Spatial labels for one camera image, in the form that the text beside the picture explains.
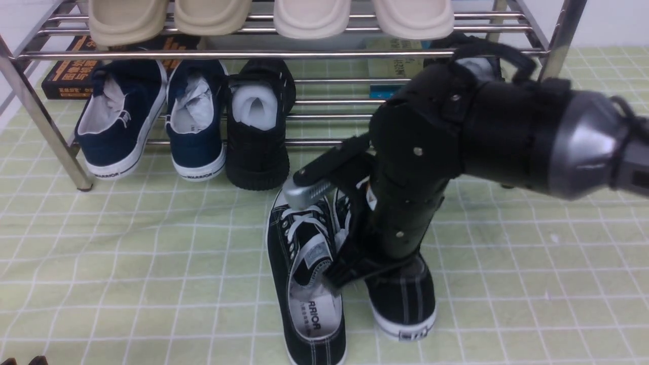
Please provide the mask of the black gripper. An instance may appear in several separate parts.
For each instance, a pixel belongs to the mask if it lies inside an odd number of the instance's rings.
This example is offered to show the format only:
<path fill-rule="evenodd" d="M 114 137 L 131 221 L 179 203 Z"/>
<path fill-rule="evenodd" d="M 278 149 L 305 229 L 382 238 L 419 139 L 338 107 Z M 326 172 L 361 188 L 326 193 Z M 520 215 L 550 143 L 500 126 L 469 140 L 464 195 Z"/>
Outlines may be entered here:
<path fill-rule="evenodd" d="M 404 181 L 370 175 L 360 180 L 350 189 L 350 243 L 324 271 L 323 286 L 341 290 L 412 261 L 446 189 L 447 180 L 422 175 Z"/>

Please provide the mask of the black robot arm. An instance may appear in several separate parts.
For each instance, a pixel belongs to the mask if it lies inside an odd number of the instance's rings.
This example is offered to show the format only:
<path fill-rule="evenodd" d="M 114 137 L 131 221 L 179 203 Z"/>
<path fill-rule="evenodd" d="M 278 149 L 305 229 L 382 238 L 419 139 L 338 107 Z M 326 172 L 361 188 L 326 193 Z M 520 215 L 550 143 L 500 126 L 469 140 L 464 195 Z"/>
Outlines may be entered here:
<path fill-rule="evenodd" d="M 570 81 L 480 82 L 431 65 L 373 113 L 352 169 L 336 187 L 352 208 L 347 239 L 323 276 L 338 291 L 402 267 L 420 250 L 448 183 L 470 175 L 563 200 L 608 188 L 647 196 L 647 118 L 621 97 Z"/>

